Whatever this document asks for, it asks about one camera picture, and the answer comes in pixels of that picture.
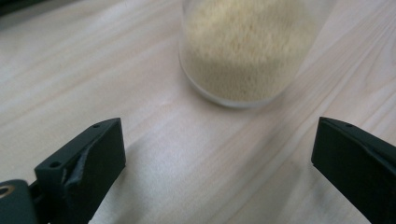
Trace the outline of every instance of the screw hole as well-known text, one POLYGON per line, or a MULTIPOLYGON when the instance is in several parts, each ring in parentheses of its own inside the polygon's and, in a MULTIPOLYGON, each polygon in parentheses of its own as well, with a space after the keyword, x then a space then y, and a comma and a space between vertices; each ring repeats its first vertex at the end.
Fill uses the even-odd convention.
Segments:
POLYGON ((12 191, 14 191, 14 186, 3 186, 0 187, 0 199, 6 197, 8 194, 10 194, 12 191))
POLYGON ((58 166, 60 166, 60 165, 61 165, 60 162, 55 161, 55 162, 51 163, 51 164, 49 165, 49 167, 50 167, 50 168, 56 168, 56 167, 58 167, 58 166))

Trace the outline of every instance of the table surface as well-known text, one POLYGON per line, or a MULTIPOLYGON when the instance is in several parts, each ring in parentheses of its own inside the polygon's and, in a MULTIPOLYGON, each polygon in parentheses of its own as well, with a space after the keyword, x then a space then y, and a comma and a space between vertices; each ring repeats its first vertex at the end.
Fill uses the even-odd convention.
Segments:
POLYGON ((0 18, 0 177, 120 117, 127 167, 91 223, 368 223, 310 161, 320 116, 396 145, 396 2, 338 1, 266 106, 198 95, 180 0, 52 0, 0 18))

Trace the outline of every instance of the beige granules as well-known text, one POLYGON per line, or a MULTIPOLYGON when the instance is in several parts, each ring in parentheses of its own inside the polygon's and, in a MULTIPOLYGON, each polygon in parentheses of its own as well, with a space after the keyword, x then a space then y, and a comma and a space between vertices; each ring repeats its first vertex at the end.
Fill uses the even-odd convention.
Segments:
POLYGON ((190 79, 243 102, 284 90, 317 32, 300 0, 204 0, 183 28, 180 61, 190 79))

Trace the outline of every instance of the light wood surface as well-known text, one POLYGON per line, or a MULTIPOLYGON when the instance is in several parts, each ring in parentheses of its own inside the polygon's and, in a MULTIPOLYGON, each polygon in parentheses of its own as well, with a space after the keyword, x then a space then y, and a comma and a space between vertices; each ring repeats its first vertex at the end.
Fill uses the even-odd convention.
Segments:
POLYGON ((396 145, 396 2, 342 0, 271 104, 213 105, 180 0, 49 1, 0 18, 0 181, 121 117, 127 167, 91 223, 368 223, 310 161, 318 118, 396 145))

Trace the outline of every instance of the clear glass jar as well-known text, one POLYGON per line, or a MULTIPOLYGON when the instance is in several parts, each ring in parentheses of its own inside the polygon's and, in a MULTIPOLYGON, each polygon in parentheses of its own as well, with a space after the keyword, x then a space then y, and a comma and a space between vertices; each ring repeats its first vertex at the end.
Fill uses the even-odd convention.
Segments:
POLYGON ((181 66, 205 98, 263 105, 293 81, 335 0, 184 0, 181 66))

